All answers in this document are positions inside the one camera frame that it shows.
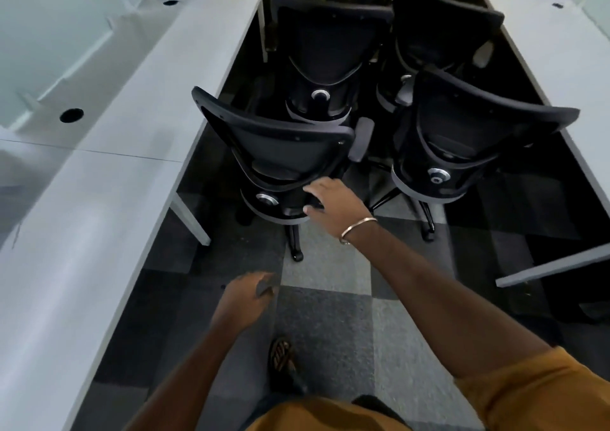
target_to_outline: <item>shirt sleeve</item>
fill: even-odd
[[[456,385],[492,431],[610,429],[610,383],[560,347]]]

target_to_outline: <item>white table leg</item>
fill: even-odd
[[[187,205],[184,204],[177,192],[174,193],[170,208],[176,213],[184,225],[187,226],[187,229],[191,231],[195,238],[199,240],[199,243],[201,243],[203,246],[208,246],[211,243],[212,240],[208,234],[206,234],[206,231],[203,230],[203,227],[197,221],[197,219],[195,219],[193,213],[190,212]]]
[[[532,267],[519,273],[514,273],[501,279],[496,279],[496,285],[513,286],[524,281],[541,279],[554,273],[566,272],[589,264],[598,263],[610,258],[610,243],[601,245],[590,250],[576,253],[565,258],[557,259],[541,266]]]
[[[259,3],[259,29],[261,31],[261,47],[263,49],[263,62],[267,63],[267,50],[265,49],[265,9],[263,7],[263,1]]]

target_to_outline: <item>yellow shirt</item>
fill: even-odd
[[[492,431],[610,430],[610,383],[562,348],[456,385]],[[311,397],[270,410],[248,431],[407,431],[353,404]]]

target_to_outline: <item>long white table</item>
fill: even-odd
[[[485,0],[546,104],[581,109],[562,133],[610,214],[610,40],[572,0]],[[610,258],[610,244],[496,280],[511,286]]]
[[[192,0],[5,240],[0,429],[70,429],[170,204],[206,242],[176,196],[190,90],[219,94],[260,1]]]

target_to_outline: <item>hand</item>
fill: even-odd
[[[324,206],[324,210],[305,206],[303,212],[335,238],[340,238],[347,227],[372,216],[360,198],[339,179],[322,177],[303,187],[303,190],[315,196]]]
[[[237,336],[252,325],[273,299],[273,290],[257,297],[256,285],[271,275],[268,272],[246,273],[230,282],[218,302],[210,326],[222,326]]]

